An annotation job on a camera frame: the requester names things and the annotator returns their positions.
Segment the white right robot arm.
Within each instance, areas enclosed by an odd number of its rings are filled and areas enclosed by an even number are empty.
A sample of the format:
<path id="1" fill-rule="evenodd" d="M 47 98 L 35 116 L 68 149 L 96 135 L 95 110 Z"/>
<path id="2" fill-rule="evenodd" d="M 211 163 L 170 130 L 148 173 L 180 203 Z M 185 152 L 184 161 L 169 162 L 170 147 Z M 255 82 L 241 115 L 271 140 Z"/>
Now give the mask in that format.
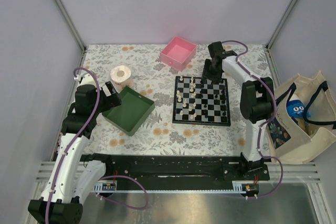
<path id="1" fill-rule="evenodd" d="M 246 44 L 230 40 L 242 45 L 245 50 L 239 54 L 226 51 L 223 41 L 208 45 L 210 59 L 206 59 L 202 72 L 202 80 L 210 80 L 219 84 L 222 74 L 229 74 L 241 87 L 240 112 L 246 120 L 246 146 L 240 155 L 239 173 L 243 179 L 250 180 L 263 168 L 265 157 L 261 153 L 261 139 L 264 136 L 268 120 L 276 113 L 274 85 L 270 77 L 262 78 L 239 61 L 239 57 L 248 52 Z"/>

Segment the blue cartoon face package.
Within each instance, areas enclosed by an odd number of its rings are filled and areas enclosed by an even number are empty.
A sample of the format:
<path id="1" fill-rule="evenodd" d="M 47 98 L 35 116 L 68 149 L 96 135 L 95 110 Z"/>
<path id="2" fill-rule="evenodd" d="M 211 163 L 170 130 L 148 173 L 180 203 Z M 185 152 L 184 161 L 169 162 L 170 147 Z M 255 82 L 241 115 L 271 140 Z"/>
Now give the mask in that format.
<path id="1" fill-rule="evenodd" d="M 287 102 L 286 109 L 290 117 L 303 118 L 305 105 L 299 99 L 293 99 Z"/>

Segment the cream canvas tote bag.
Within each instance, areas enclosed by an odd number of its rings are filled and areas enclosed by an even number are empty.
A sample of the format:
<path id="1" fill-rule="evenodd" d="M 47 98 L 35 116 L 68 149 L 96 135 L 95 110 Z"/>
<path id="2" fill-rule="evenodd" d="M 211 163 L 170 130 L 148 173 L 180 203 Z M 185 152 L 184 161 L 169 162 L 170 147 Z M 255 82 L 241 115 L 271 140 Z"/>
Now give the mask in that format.
<path id="1" fill-rule="evenodd" d="M 335 99 L 322 73 L 307 78 L 299 74 L 275 90 L 277 115 L 267 125 L 271 155 L 284 164 L 310 162 L 335 142 Z M 303 118 L 293 118 L 286 104 L 299 99 Z"/>

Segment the aluminium rail frame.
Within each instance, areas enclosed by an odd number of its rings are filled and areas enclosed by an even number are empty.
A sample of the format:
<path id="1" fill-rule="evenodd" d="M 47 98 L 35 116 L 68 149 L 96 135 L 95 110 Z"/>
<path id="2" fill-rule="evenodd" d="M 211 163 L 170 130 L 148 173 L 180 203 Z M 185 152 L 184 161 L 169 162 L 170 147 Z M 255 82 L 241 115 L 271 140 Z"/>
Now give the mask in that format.
<path id="1" fill-rule="evenodd" d="M 36 180 L 42 182 L 48 181 L 54 169 L 54 165 L 55 162 L 42 162 L 39 167 Z"/>

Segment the pink plastic box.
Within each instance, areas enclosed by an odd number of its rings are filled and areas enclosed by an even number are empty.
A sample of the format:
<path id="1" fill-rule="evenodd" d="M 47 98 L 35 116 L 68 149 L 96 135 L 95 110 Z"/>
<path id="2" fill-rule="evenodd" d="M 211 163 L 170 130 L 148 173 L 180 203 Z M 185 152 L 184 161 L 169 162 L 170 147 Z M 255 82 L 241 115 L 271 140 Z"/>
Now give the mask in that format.
<path id="1" fill-rule="evenodd" d="M 160 52 L 162 63 L 183 71 L 196 54 L 197 45 L 175 36 Z"/>

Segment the green plastic tray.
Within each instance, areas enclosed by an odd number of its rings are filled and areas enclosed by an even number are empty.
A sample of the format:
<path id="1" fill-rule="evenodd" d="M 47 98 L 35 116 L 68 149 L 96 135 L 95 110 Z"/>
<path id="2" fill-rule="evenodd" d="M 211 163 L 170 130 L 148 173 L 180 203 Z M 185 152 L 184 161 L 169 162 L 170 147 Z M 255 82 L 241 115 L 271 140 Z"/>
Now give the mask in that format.
<path id="1" fill-rule="evenodd" d="M 128 136 L 133 136 L 155 108 L 154 101 L 129 87 L 121 92 L 121 105 L 102 116 Z"/>

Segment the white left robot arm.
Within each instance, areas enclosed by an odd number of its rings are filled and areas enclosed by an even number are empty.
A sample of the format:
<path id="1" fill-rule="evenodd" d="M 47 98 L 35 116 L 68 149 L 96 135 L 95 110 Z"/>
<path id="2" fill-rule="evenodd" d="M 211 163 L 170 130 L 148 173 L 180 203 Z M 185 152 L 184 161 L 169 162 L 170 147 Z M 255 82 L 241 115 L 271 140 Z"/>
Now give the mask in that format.
<path id="1" fill-rule="evenodd" d="M 40 198 L 28 205 L 28 212 L 38 223 L 79 223 L 84 202 L 96 182 L 112 177 L 113 165 L 103 161 L 88 161 L 79 177 L 76 173 L 98 115 L 120 105 L 121 95 L 110 81 L 97 88 L 90 74 L 81 78 L 62 122 L 59 151 L 49 181 Z"/>

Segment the pink toilet paper roll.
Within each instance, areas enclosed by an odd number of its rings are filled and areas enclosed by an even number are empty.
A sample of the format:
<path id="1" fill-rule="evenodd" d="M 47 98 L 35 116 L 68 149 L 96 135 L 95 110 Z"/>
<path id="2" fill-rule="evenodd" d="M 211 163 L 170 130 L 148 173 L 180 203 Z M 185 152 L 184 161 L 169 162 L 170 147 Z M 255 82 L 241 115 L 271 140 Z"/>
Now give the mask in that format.
<path id="1" fill-rule="evenodd" d="M 125 65 L 114 67 L 110 71 L 110 78 L 113 86 L 119 91 L 125 87 L 133 88 L 131 69 Z"/>

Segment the floral patterned table mat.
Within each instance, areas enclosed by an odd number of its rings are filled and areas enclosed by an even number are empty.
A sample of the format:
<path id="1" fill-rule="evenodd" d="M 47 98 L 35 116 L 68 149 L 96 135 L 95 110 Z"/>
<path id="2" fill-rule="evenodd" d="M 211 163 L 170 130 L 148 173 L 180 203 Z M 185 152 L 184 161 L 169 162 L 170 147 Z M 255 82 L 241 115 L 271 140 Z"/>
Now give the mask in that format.
<path id="1" fill-rule="evenodd" d="M 132 71 L 136 92 L 151 99 L 155 108 L 133 136 L 128 136 L 102 115 L 84 153 L 125 155 L 239 155 L 246 145 L 245 120 L 239 104 L 241 89 L 227 73 L 231 125 L 204 126 L 172 122 L 175 77 L 179 72 L 161 63 L 163 45 L 90 45 L 83 66 L 100 84 L 110 80 L 119 65 Z"/>

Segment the black white chess board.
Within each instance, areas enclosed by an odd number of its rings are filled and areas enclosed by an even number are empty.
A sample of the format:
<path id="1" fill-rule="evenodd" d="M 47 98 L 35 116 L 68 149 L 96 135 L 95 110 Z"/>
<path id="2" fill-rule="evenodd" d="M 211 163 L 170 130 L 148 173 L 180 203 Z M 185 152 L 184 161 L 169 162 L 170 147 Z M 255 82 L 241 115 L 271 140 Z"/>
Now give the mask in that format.
<path id="1" fill-rule="evenodd" d="M 218 84 L 200 77 L 176 76 L 172 122 L 207 126 L 231 126 L 227 80 Z"/>

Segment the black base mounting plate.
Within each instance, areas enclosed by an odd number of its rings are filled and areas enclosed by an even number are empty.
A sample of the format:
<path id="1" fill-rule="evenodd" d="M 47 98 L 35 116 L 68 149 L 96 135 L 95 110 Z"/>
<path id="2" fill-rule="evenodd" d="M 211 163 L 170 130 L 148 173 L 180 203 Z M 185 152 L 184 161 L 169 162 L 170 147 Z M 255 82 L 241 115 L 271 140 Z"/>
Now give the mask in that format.
<path id="1" fill-rule="evenodd" d="M 216 191 L 230 190 L 233 182 L 269 181 L 264 159 L 247 162 L 242 156 L 148 156 L 82 154 L 76 169 L 90 161 L 106 166 L 103 174 L 118 191 Z"/>

